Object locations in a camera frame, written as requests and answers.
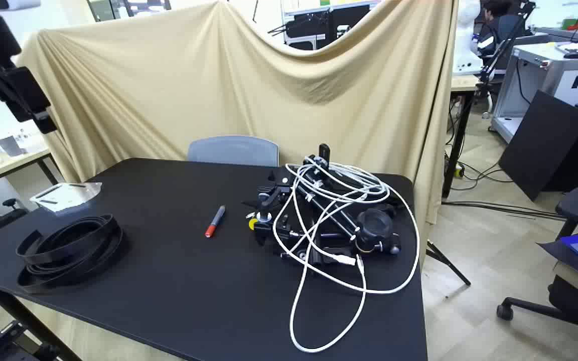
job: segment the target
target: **chair backrest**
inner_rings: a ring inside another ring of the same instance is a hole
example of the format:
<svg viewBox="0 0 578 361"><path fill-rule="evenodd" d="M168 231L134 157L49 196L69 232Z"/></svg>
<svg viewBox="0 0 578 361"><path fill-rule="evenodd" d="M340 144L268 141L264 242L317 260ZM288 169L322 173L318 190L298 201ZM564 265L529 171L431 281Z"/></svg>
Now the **chair backrest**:
<svg viewBox="0 0 578 361"><path fill-rule="evenodd" d="M225 135L194 141L188 160L193 162L279 166L278 145L246 135Z"/></svg>

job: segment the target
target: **person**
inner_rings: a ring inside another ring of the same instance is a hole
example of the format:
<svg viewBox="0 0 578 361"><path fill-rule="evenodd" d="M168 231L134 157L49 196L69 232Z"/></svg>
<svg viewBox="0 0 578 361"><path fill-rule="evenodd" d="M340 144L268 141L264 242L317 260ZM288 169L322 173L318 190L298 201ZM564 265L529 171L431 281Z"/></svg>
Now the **person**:
<svg viewBox="0 0 578 361"><path fill-rule="evenodd" d="M517 15L508 14L510 0L488 0L483 4L485 23L479 34L479 51L481 55L492 55L496 46L511 34L518 21Z"/></svg>

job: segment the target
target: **beige cloth backdrop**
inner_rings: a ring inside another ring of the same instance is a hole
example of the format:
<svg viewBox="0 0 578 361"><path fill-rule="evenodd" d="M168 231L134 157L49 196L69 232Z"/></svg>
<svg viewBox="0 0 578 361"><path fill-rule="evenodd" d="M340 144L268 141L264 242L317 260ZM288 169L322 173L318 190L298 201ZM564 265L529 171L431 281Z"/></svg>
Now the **beige cloth backdrop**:
<svg viewBox="0 0 578 361"><path fill-rule="evenodd" d="M44 30L18 64L53 105L46 140L68 181L129 157L184 160L202 137L270 139L287 162L326 142L335 162L413 180L424 228L440 205L457 2L386 0L318 51L273 45L214 2Z"/></svg>

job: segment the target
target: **coiled black strap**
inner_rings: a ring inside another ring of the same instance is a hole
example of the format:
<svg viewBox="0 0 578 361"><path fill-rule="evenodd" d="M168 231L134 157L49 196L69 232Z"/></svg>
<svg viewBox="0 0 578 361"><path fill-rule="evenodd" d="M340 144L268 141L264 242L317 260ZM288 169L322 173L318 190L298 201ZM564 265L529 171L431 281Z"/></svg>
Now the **coiled black strap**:
<svg viewBox="0 0 578 361"><path fill-rule="evenodd" d="M18 285L27 293L46 293L88 279L110 263L123 236L112 215L77 220L48 237L34 231L17 248L26 264Z"/></svg>

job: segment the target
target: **red marker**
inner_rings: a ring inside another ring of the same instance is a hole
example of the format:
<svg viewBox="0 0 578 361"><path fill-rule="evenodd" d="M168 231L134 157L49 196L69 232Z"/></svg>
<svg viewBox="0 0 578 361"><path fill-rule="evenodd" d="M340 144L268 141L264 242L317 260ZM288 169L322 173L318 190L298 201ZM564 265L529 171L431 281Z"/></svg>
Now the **red marker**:
<svg viewBox="0 0 578 361"><path fill-rule="evenodd" d="M225 206L220 206L220 208L218 209L218 213L216 213L215 217L213 217L213 221L211 221L209 228L207 228L206 233L204 233L204 235L207 238L211 238L211 236L213 236L213 231L215 231L215 228L218 226L218 223L220 223L220 219L222 218L226 210L227 208Z"/></svg>

